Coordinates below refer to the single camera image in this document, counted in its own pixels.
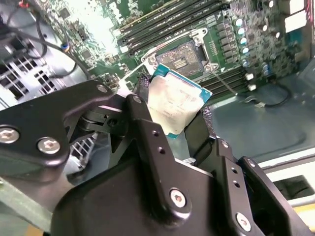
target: capacitor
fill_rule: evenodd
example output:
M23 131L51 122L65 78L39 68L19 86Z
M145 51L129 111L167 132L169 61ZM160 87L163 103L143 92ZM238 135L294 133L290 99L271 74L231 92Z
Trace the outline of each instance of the capacitor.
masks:
M263 62L262 64L261 64L261 66L262 66L262 74L264 75L264 76L268 76L269 75L269 65L267 64L267 63L265 63L265 62Z
M270 32L272 36L274 36L275 38L280 38L281 34L279 31L272 31Z
M266 1L264 2L264 4L265 4L265 6L267 6L267 7L269 7L269 8L272 8L272 7L274 7L274 5L275 5L275 1L274 1L274 0L266 0Z
M247 47L244 47L244 48L242 48L241 49L241 53L243 53L243 54L246 54L246 53L248 53L250 50L249 50L249 48L247 48Z
M237 27L241 27L241 26L243 25L243 20L242 20L242 19L237 19L237 20L235 21L235 25L236 25Z
M250 64L248 63L248 61L247 60L242 60L242 66L243 67L248 67Z
M277 54L273 53L270 55L270 60L275 60L277 58Z
M246 38L241 38L240 39L240 44L246 45L247 44L247 39Z
M245 33L245 29L244 28L240 28L237 30L237 34L238 35L243 35Z
M264 25L259 25L258 26L258 29L260 29L260 30L262 30L262 31L267 31L268 30L268 26L266 25L266 24L264 24Z

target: silver screw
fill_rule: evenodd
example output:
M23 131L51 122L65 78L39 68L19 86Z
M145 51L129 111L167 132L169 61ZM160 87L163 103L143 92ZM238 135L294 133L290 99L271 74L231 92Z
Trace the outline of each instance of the silver screw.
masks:
M0 143L12 144L17 141L20 137L18 131L12 128L0 128Z
M133 99L137 102L137 103L142 103L141 99L137 96L134 96Z
M157 63L157 60L155 59L155 57L150 57L149 58L149 64L150 65L155 65Z
M182 208L186 205L186 198L179 190L173 189L170 196L177 207Z
M255 163L252 161L252 160L250 160L250 159L247 159L248 160L248 163L252 166L252 167L255 167L256 165L255 165Z
M107 89L103 85L98 85L97 89L101 92L107 92Z
M236 220L243 230L245 230L246 232L251 231L252 229L251 224L249 220L245 217L245 215L243 215L242 213L237 213Z
M206 71L211 70L211 65L205 65L205 70L206 70Z
M225 148L228 148L228 144L227 144L226 141L222 140L222 144L223 144L223 146L224 146Z
M37 144L38 149L45 154L55 154L60 150L60 143L54 138L44 138Z

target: motherboard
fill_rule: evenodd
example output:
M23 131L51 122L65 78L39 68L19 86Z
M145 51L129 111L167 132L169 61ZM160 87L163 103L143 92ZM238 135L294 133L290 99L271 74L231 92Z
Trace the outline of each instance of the motherboard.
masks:
M211 90L214 96L252 90L273 73L298 69L299 40L290 39L273 0L34 0L93 79L112 89L126 74L132 89L158 65Z

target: screw hole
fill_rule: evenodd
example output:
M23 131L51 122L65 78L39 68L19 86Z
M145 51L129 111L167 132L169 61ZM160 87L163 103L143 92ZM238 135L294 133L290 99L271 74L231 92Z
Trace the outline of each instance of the screw hole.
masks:
M237 188L240 188L240 184L237 182L237 181L233 181L234 185L237 187Z
M162 147L159 147L159 148L158 148L158 151L159 151L159 153L161 153L161 154L165 154L165 150L164 150Z
M109 127L115 127L118 124L118 120L117 119L110 119L107 124Z
M159 133L158 133L157 131L155 131L155 130L153 130L152 133L153 133L153 135L156 136L156 137L159 136Z
M237 170L232 167L232 171L237 174Z

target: white connector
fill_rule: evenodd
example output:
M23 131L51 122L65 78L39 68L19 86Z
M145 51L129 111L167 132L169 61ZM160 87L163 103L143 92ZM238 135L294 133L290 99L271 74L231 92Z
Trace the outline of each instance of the white connector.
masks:
M254 78L254 74L252 74L252 73L247 73L247 74L245 75L245 78L246 78L247 81L250 81L250 80L252 80L252 79Z
M257 89L256 85L248 85L247 87L248 87L249 91L254 91Z

